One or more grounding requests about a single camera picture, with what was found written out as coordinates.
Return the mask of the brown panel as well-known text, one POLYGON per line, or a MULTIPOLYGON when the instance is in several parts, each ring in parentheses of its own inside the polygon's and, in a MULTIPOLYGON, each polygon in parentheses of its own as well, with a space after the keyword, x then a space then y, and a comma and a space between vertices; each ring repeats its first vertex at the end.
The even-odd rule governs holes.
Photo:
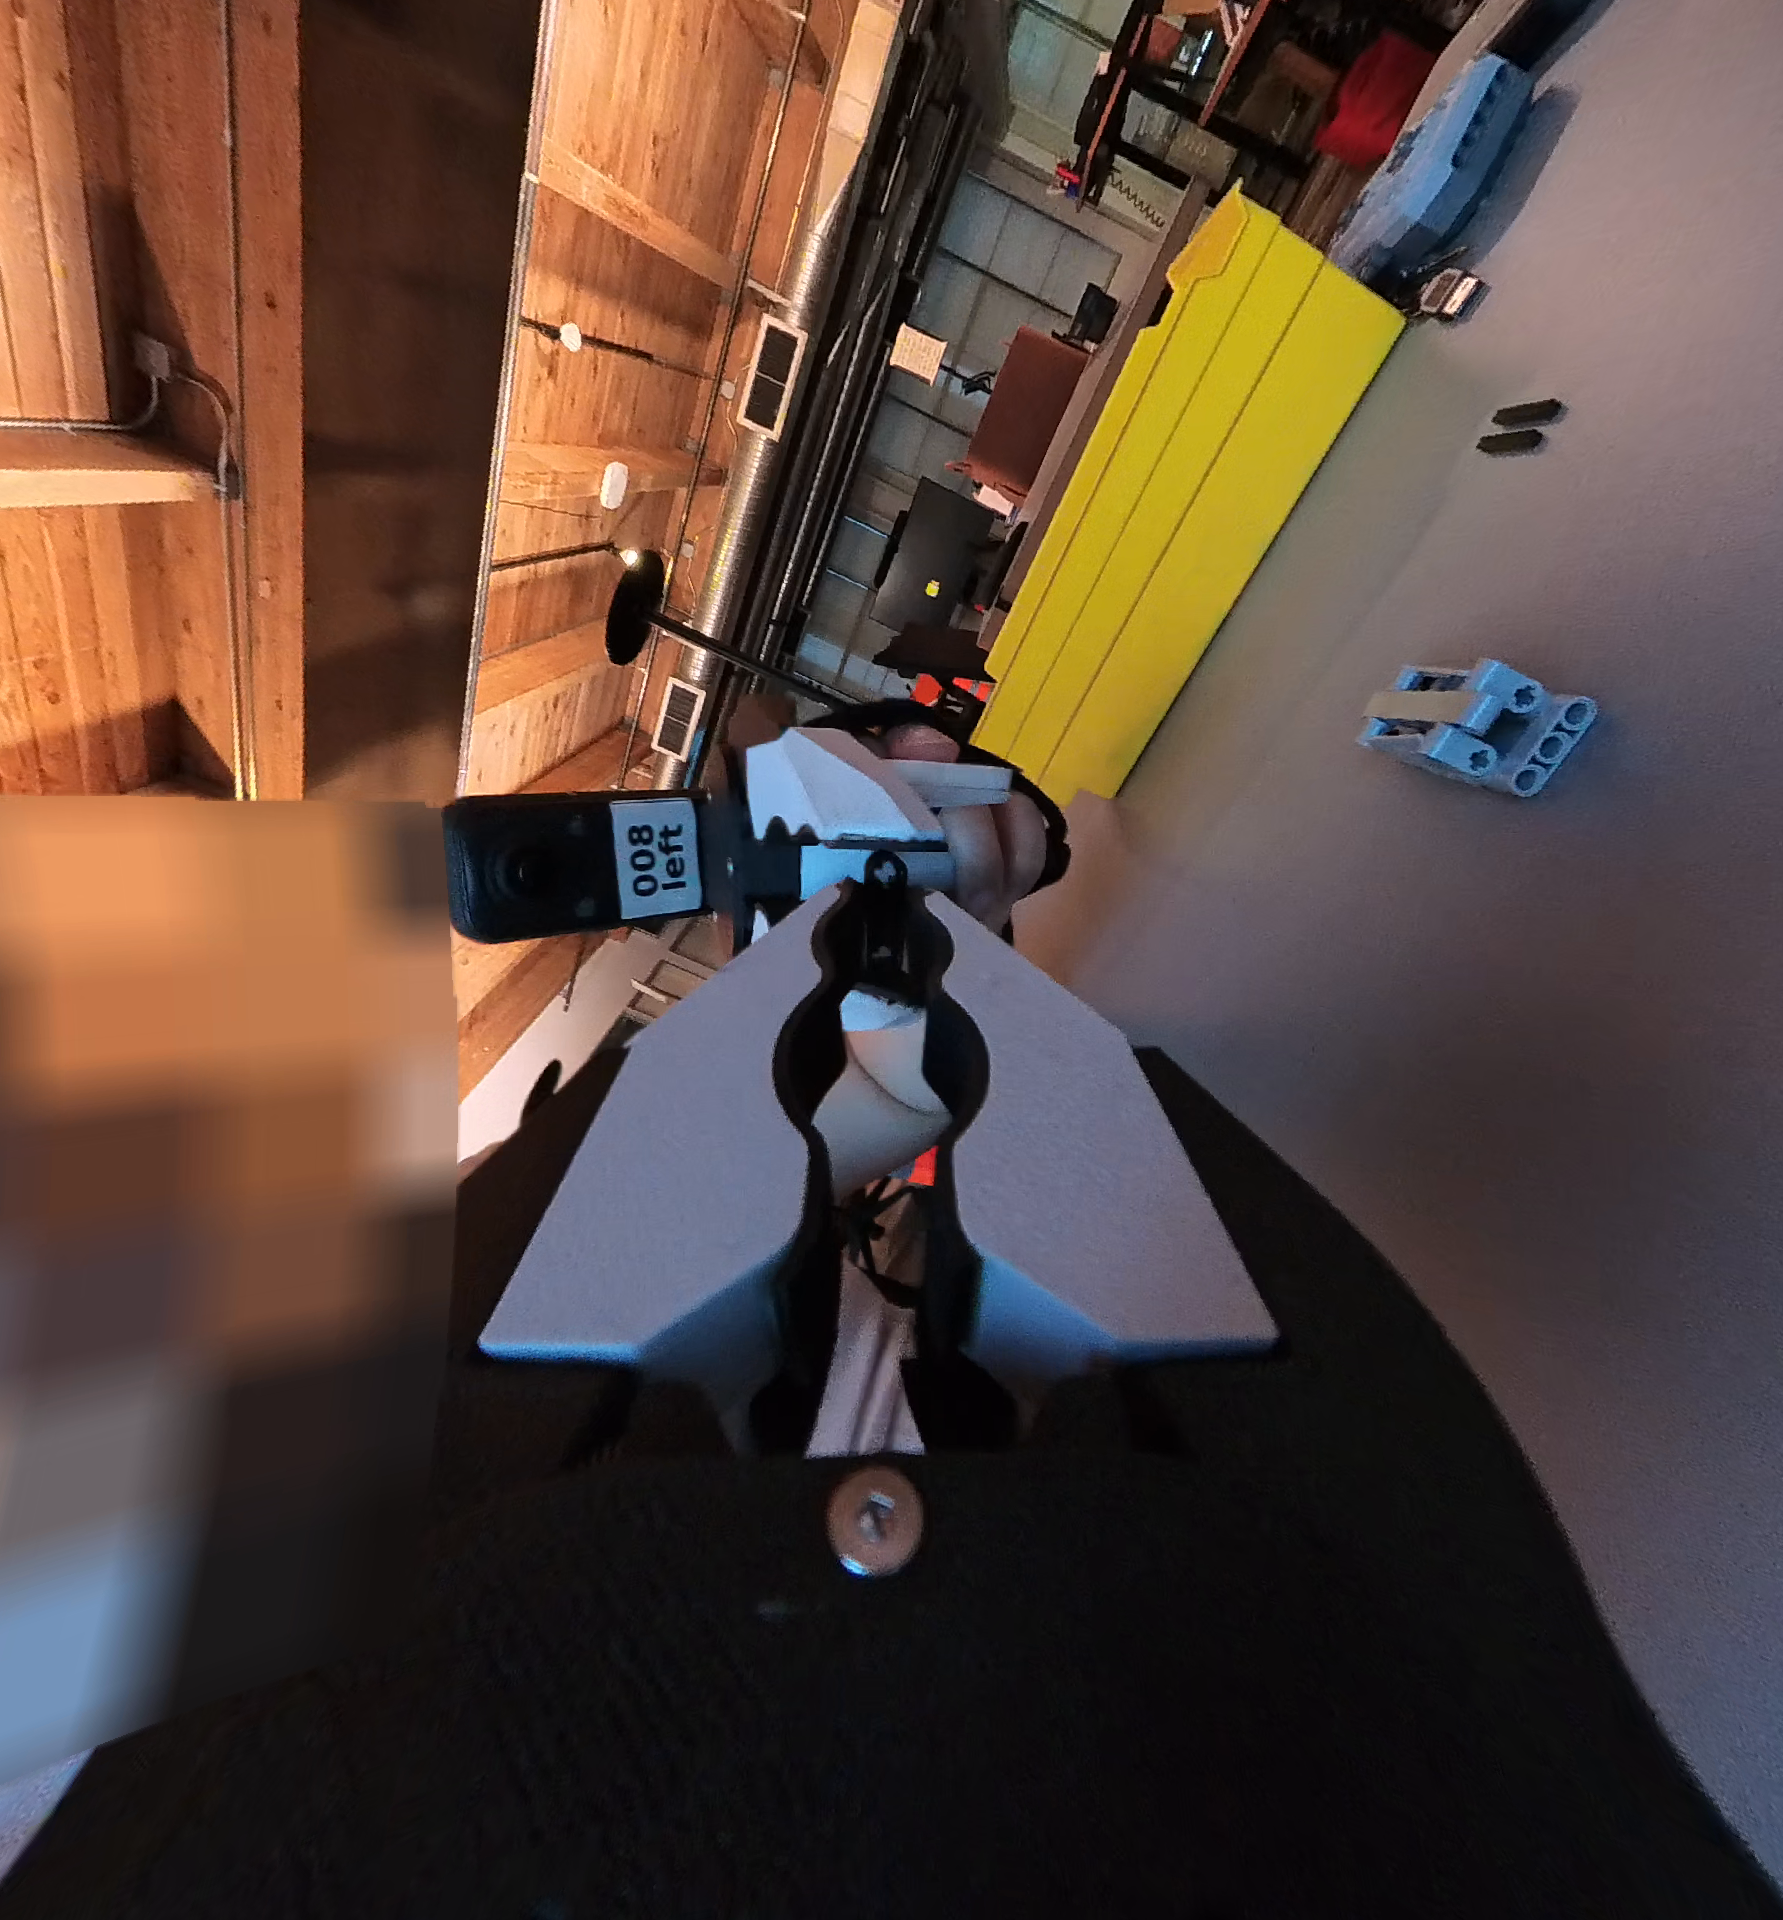
POLYGON ((1019 505, 1089 365, 1083 347, 1019 327, 969 436, 961 472, 1019 505))

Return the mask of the yellow plastic bin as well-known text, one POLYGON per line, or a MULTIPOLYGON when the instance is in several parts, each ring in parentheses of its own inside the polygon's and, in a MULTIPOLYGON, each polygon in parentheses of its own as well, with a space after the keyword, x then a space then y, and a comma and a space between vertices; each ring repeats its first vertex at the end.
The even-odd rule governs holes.
POLYGON ((1229 192, 1167 269, 1003 620, 973 742, 1113 799, 1403 330, 1229 192))

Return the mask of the grey toy brick assembly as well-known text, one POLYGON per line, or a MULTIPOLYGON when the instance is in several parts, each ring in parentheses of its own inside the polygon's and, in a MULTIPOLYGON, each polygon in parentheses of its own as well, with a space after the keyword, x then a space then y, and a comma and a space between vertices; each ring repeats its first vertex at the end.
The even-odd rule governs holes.
POLYGON ((1595 701, 1551 693, 1497 659, 1403 666, 1363 708, 1357 742, 1419 772, 1533 801, 1597 722, 1595 701))

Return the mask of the grey desk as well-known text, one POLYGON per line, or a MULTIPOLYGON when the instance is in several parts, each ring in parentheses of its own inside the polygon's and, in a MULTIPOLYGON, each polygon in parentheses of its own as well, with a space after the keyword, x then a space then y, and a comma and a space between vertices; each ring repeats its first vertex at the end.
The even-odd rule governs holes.
POLYGON ((1467 241, 1017 942, 1423 1297, 1783 1889, 1783 2, 1591 6, 1467 241), (1535 799, 1357 742, 1475 661, 1599 706, 1535 799))

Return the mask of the metal air duct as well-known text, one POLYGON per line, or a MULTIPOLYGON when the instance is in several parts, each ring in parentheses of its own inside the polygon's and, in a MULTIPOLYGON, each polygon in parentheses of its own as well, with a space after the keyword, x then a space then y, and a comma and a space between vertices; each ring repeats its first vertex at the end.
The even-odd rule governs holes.
POLYGON ((803 393, 813 378, 819 328, 855 221, 855 180, 821 194, 805 213, 791 244, 777 301, 763 313, 751 374, 761 373, 771 335, 791 328, 795 339, 789 377, 783 383, 777 420, 771 429, 735 429, 733 462, 723 486, 711 560, 695 597, 689 626, 721 651, 735 654, 743 606, 765 554, 765 527, 781 485, 789 432, 803 410, 803 393))

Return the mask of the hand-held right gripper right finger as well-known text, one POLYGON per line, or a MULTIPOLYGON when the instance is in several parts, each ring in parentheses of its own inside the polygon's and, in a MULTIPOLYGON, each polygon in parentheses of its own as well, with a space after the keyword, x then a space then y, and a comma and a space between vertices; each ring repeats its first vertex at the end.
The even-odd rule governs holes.
POLYGON ((903 1396, 925 1451, 1003 1451, 1045 1392, 1259 1357, 1279 1328, 1131 1044, 935 892, 907 908, 945 1109, 903 1396))

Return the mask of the red bag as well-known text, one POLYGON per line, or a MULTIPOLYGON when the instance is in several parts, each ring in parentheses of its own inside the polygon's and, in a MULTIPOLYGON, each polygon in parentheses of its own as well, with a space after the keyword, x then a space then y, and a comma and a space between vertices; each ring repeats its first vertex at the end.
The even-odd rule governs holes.
POLYGON ((1347 171, 1371 172, 1395 144, 1433 66, 1429 48, 1397 33, 1381 33, 1335 87, 1327 116, 1313 137, 1313 155, 1347 171))

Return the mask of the person's left forearm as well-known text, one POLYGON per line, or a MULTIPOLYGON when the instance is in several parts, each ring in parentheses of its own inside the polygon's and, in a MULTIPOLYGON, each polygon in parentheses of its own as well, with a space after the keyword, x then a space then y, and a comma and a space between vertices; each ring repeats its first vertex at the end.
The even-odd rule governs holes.
POLYGON ((815 1120, 839 1190, 895 1173, 935 1146, 949 1125, 923 1071, 927 1014, 871 990, 839 1008, 845 1065, 815 1120))

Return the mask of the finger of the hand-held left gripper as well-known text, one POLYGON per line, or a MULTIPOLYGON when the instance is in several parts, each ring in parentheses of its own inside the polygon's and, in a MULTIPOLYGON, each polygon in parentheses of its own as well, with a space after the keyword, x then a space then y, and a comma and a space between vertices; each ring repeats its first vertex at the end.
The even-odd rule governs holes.
POLYGON ((837 730, 787 730, 745 751, 751 831, 831 848, 939 847, 943 826, 899 764, 837 730))
POLYGON ((955 863, 943 841, 799 847, 799 901, 811 901, 843 883, 881 883, 949 897, 955 891, 955 863))

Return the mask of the person's left hand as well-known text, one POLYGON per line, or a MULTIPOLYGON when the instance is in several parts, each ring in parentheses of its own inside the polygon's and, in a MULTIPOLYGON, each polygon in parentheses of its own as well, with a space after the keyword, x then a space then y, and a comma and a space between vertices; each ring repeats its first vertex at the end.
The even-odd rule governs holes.
POLYGON ((951 851, 951 901, 1011 945, 1015 908, 1047 873, 1051 845, 1043 810, 1015 779, 1001 803, 929 810, 951 851))

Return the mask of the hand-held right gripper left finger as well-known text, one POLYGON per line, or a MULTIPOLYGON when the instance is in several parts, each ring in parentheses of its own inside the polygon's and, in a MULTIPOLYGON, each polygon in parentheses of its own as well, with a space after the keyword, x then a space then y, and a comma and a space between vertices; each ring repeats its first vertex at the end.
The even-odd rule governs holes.
POLYGON ((701 1388, 801 1453, 841 1233, 815 1113, 847 1065, 851 891, 833 884, 629 1044, 477 1348, 701 1388))

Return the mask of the large grey toy brick block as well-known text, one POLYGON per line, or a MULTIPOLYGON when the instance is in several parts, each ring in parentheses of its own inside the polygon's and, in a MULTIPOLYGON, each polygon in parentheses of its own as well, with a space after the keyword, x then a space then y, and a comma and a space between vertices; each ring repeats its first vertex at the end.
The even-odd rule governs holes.
POLYGON ((1525 69, 1493 55, 1471 61, 1425 116, 1399 133, 1339 221, 1329 264, 1383 285, 1443 255, 1515 144, 1529 100, 1525 69))

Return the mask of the black metal shelf rack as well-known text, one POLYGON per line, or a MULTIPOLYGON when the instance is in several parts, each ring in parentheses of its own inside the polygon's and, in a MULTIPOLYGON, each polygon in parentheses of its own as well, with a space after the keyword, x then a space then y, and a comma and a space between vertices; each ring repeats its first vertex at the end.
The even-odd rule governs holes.
POLYGON ((1075 152, 1059 171, 1067 194, 1099 204, 1119 165, 1177 190, 1193 184, 1227 189, 1239 180, 1243 163, 1283 180, 1305 180, 1311 167, 1307 156, 1219 111, 1219 81, 1197 100, 1171 79, 1169 57, 1155 47, 1159 15, 1159 4, 1127 4, 1079 109, 1075 152), (1133 102, 1163 111, 1177 124, 1165 137, 1167 146, 1153 150, 1125 133, 1133 102))

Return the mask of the black pendant lamp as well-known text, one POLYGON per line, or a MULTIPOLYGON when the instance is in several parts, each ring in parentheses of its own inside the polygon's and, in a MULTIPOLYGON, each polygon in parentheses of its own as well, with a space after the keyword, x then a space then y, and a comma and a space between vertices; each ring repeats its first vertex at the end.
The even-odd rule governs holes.
POLYGON ((621 574, 617 577, 605 614, 605 654, 613 664, 631 664, 643 654, 651 638, 669 636, 733 672, 789 693, 795 698, 805 698, 833 710, 855 710, 861 706, 859 701, 837 693, 825 683, 789 669, 765 664, 669 614, 663 608, 667 568, 657 551, 619 549, 615 556, 621 560, 621 574))

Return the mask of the black monitor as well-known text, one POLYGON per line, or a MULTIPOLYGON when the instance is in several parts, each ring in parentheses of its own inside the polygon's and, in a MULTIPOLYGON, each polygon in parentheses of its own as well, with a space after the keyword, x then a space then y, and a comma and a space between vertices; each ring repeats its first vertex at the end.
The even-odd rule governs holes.
POLYGON ((1009 512, 935 479, 919 481, 879 559, 867 618, 903 630, 989 612, 1015 530, 1009 512))

